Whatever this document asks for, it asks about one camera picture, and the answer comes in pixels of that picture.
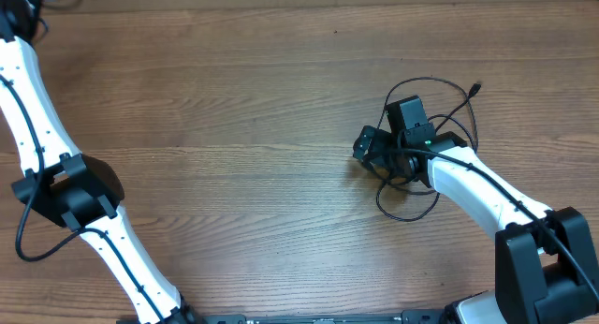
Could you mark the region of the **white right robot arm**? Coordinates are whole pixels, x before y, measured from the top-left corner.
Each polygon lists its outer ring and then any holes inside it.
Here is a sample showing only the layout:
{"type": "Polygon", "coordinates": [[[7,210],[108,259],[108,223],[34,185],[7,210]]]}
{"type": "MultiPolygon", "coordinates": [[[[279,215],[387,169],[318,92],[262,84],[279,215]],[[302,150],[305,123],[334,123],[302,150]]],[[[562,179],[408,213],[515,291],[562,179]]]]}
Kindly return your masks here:
{"type": "Polygon", "coordinates": [[[353,157],[383,186],[420,181],[492,238],[495,287],[418,323],[572,323],[598,312],[598,258],[585,217],[531,199],[483,164],[472,137],[439,134],[418,96],[387,104],[390,129],[366,125],[353,157]]]}

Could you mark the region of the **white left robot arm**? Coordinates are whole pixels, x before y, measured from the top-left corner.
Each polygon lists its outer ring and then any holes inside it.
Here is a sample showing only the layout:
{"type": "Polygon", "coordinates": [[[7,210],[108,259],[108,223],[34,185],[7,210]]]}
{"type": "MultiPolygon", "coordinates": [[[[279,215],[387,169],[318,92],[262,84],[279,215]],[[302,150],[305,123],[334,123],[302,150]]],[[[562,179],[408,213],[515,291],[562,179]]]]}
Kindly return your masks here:
{"type": "Polygon", "coordinates": [[[127,217],[124,189],[105,162],[85,155],[52,105],[34,40],[43,0],[1,0],[1,111],[18,148],[22,179],[12,184],[24,205],[15,250],[26,262],[81,238],[106,263],[132,302],[139,323],[197,323],[198,315],[158,270],[127,217]],[[31,212],[70,235],[36,256],[22,248],[31,212]]]}

